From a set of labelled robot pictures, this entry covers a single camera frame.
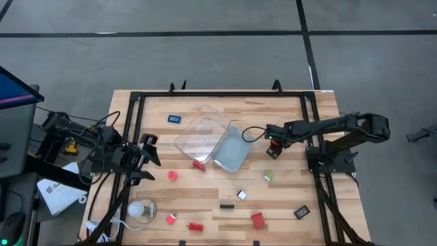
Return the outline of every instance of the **computer monitor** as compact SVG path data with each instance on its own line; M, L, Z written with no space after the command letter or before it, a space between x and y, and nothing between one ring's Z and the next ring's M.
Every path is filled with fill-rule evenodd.
M44 97L0 66L0 109L44 101Z

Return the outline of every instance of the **white paper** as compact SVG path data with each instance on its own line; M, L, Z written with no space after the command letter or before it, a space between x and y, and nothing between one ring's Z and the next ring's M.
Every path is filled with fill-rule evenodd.
M79 173L79 168L75 162L62 167L62 169L75 174ZM48 179L39 181L37 186L52 215L58 215L60 212L77 201L80 197L87 194L86 191L67 187L63 184Z

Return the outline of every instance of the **yellow object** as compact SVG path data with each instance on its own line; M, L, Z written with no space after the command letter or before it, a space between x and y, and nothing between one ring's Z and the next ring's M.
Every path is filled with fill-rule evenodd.
M70 145L65 148L65 151L68 154L77 154L78 150L77 150L76 141L73 141L72 143L70 143Z

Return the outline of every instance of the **wooden tabletop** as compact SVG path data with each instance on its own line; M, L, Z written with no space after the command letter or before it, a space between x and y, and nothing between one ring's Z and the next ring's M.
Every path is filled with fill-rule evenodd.
M123 132L130 90L116 90L110 112L121 111L115 124ZM320 119L339 116L335 95L332 92L315 91ZM324 245L322 223L317 202L313 176L309 173L305 157L306 143L295 143L283 151L277 159L266 153L269 143L260 139L252 145L239 171L226 172L211 161L206 172L192 168L192 159L175 146L175 138L181 134L201 105L209 105L231 118L231 124L240 129L249 126L269 124L283 125L284 122L302 119L298 98L278 97L162 97L146 98L140 136L143 133L159 137L156 147L162 166L144 166L155 176L155 181L143 180L133 187L129 202L151 199L158 208L156 218L140 231L124 230L123 245L177 245L180 240L187 245ZM181 124L167 122L168 115L182 116ZM135 116L130 127L132 139ZM258 136L260 130L250 131ZM334 140L343 133L326 135ZM175 182L169 181L170 170L178 173ZM264 180L264 174L272 171L271 182ZM358 235L370 240L363 207L357 186L345 174L333 174L339 209ZM92 211L91 220L99 221L107 212L113 175L103 184ZM81 227L81 238L85 238L85 221L90 201L97 184L90 192ZM244 201L236 197L238 190L244 190ZM222 201L233 202L235 209L220 209ZM293 212L307 205L311 211L304 219L297 220ZM170 213L176 213L173 225L165 222ZM251 215L262 213L266 227L253 228ZM333 239L333 218L330 213ZM203 232L192 232L186 227L190 222L204 225ZM126 218L131 227L141 227L133 218Z

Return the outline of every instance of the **gray floor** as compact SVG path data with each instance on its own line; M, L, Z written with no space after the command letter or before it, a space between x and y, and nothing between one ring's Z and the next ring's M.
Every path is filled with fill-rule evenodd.
M304 0L310 30L437 29L433 0ZM286 0L14 0L0 33L300 29ZM435 245L436 138L406 133L437 122L437 36L311 37L320 85L342 112L381 113L391 139L358 148L356 166L373 241ZM114 89L309 89L300 36L2 38L0 65L38 83L53 110L99 118ZM45 113L38 111L36 122ZM40 245L73 243L83 207L42 224Z

